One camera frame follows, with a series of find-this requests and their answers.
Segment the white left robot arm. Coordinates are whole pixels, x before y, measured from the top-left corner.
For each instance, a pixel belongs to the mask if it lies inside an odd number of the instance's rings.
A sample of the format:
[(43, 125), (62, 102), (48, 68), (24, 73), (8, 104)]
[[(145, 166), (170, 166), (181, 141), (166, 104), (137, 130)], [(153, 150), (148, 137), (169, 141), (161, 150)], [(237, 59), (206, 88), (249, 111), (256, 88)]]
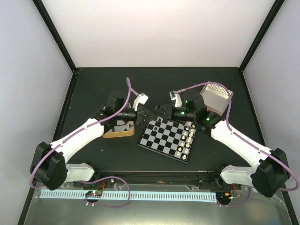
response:
[(77, 181), (96, 187), (101, 176), (95, 167), (88, 163), (70, 164), (69, 160), (88, 143), (113, 129), (119, 120), (141, 123), (145, 115), (142, 105), (148, 98), (144, 93), (138, 94), (130, 107), (128, 97), (110, 94), (107, 103), (75, 131), (50, 144), (41, 142), (31, 163), (30, 186), (36, 188), (33, 181), (37, 180), (49, 190)]

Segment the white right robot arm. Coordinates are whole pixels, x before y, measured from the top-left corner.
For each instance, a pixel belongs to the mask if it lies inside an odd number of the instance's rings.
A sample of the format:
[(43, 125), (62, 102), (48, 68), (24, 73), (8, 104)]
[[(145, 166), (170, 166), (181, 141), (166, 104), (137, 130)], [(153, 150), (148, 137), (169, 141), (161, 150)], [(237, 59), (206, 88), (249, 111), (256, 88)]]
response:
[(223, 167), (213, 177), (215, 187), (223, 189), (229, 184), (241, 184), (271, 198), (289, 180), (292, 172), (283, 150), (272, 150), (233, 128), (224, 116), (207, 108), (205, 99), (196, 90), (189, 90), (183, 96), (171, 91), (169, 95), (172, 103), (158, 108), (157, 112), (175, 122), (195, 123), (198, 131), (221, 142), (248, 163), (248, 167)]

